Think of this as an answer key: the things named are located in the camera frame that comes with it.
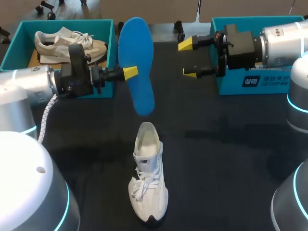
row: gray sneaker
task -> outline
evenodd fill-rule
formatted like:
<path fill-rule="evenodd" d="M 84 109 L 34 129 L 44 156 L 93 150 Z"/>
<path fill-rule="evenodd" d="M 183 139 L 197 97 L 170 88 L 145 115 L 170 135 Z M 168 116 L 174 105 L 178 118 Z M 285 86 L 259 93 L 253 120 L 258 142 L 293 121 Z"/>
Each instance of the gray sneaker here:
<path fill-rule="evenodd" d="M 40 54 L 39 62 L 41 64 L 60 64 L 70 63 L 68 46 L 72 44 L 81 44 L 85 54 L 91 56 L 90 63 L 101 59 L 107 51 L 107 44 L 103 41 L 93 40 L 88 33 L 71 31 L 62 27 L 54 34 L 44 34 L 38 31 L 34 35 L 35 48 Z"/>

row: robotic arm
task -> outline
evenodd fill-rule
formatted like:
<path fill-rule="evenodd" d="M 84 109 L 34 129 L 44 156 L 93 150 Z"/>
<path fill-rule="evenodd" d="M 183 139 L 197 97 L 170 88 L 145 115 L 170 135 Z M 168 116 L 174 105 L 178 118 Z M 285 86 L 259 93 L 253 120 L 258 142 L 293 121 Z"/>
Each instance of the robotic arm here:
<path fill-rule="evenodd" d="M 248 70 L 260 62 L 265 68 L 291 66 L 308 50 L 308 21 L 266 27 L 257 37 L 251 31 L 238 32 L 234 24 L 226 25 L 224 31 L 217 31 L 214 36 L 190 37 L 179 44 L 179 51 L 210 45 L 217 50 L 218 65 L 215 68 L 184 69 L 185 74 L 223 77 L 226 66 L 229 70 Z"/>
<path fill-rule="evenodd" d="M 196 50 L 213 45 L 217 56 L 214 68 L 192 67 L 183 73 L 200 78 L 216 74 L 224 77 L 229 70 L 254 68 L 262 63 L 265 68 L 292 66 L 289 87 L 287 122 L 292 128 L 308 133 L 308 21 L 263 28 L 260 36 L 251 31 L 238 32 L 236 26 L 226 25 L 214 36 L 192 36 L 179 44 L 179 51 Z"/>
<path fill-rule="evenodd" d="M 0 73 L 0 131 L 16 131 L 37 138 L 31 106 L 53 103 L 102 92 L 106 81 L 126 81 L 138 74 L 137 67 L 89 70 L 81 45 L 69 47 L 71 63 L 55 71 L 50 66 Z"/>

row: glowing blue ring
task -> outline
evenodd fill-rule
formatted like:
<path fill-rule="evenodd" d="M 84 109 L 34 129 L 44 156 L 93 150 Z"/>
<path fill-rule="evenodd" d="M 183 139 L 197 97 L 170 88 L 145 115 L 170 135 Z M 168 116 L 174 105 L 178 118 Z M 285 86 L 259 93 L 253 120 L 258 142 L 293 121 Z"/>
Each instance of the glowing blue ring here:
<path fill-rule="evenodd" d="M 303 163 L 301 163 L 301 165 L 298 166 L 297 170 L 295 171 L 294 178 L 293 178 L 293 190 L 294 190 L 294 195 L 295 195 L 295 199 L 296 199 L 296 201 L 297 201 L 297 204 L 298 204 L 300 210 L 302 210 L 302 213 L 304 214 L 304 216 L 306 217 L 306 219 L 308 220 L 308 214 L 306 213 L 304 207 L 303 207 L 302 204 L 300 203 L 299 198 L 298 198 L 298 195 L 297 195 L 297 191 L 296 191 L 296 175 L 297 175 L 297 172 L 298 172 L 299 167 L 301 167 L 302 164 L 303 164 Z"/>
<path fill-rule="evenodd" d="M 301 109 L 301 108 L 295 106 L 293 103 L 291 103 L 291 101 L 290 101 L 290 99 L 289 99 L 289 94 L 288 94 L 288 96 L 287 96 L 287 99 L 288 99 L 289 104 L 290 104 L 293 108 L 295 108 L 295 109 L 298 110 L 298 111 L 308 113 L 308 110 Z"/>
<path fill-rule="evenodd" d="M 28 129 L 28 130 L 26 130 L 26 131 L 22 131 L 21 133 L 22 134 L 28 134 L 28 133 L 30 133 L 30 132 L 32 132 L 32 131 L 35 131 L 37 129 L 37 126 L 35 125 L 33 128 L 30 128 L 30 129 Z"/>
<path fill-rule="evenodd" d="M 54 229 L 54 231 L 58 231 L 59 228 L 61 227 L 61 225 L 63 224 L 64 222 L 64 219 L 66 217 L 66 214 L 67 214 L 67 211 L 68 211 L 68 206 L 69 206 L 69 189 L 68 189 L 68 186 L 67 186 L 67 183 L 66 183 L 66 188 L 67 188 L 67 204 L 66 204 L 66 209 L 65 209 L 65 212 L 63 214 L 63 217 L 62 219 L 60 220 L 58 226 Z"/>
<path fill-rule="evenodd" d="M 305 48 L 305 42 L 304 42 L 304 36 L 303 36 L 303 28 L 302 28 L 302 25 L 299 24 L 298 22 L 295 23 L 297 25 L 297 28 L 298 28 L 298 31 L 300 32 L 300 43 L 301 43 L 301 53 L 300 53 L 300 57 L 303 56 L 304 54 L 304 48 Z"/>

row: white cable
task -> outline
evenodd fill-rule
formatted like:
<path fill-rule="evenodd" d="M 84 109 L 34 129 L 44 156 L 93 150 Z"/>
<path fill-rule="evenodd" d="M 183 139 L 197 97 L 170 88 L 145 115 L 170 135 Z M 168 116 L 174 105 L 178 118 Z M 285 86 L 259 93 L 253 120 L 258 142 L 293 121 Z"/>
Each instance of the white cable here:
<path fill-rule="evenodd" d="M 58 97 L 56 94 L 54 94 L 53 97 L 48 102 L 47 106 L 45 107 L 43 117 L 42 117 L 42 122 L 40 124 L 40 131 L 39 131 L 39 137 L 38 137 L 39 143 L 43 143 L 43 139 L 44 139 L 45 132 L 46 132 L 48 113 L 51 107 L 57 102 L 57 100 L 58 100 Z"/>

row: floor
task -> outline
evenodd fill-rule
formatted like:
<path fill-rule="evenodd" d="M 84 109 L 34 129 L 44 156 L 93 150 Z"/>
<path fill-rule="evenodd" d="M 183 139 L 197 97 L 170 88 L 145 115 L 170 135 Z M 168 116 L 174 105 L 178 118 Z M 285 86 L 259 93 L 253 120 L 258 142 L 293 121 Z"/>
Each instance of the floor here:
<path fill-rule="evenodd" d="M 0 8 L 0 26 L 11 33 L 15 32 L 22 20 L 47 19 L 49 9 L 44 8 L 42 15 L 38 15 L 34 9 L 40 4 L 40 0 L 6 0 L 6 2 L 7 4 Z M 100 0 L 87 0 L 87 5 L 81 5 L 79 0 L 65 0 L 63 4 L 59 4 L 58 0 L 47 0 L 46 2 L 54 6 L 56 20 L 101 18 Z"/>

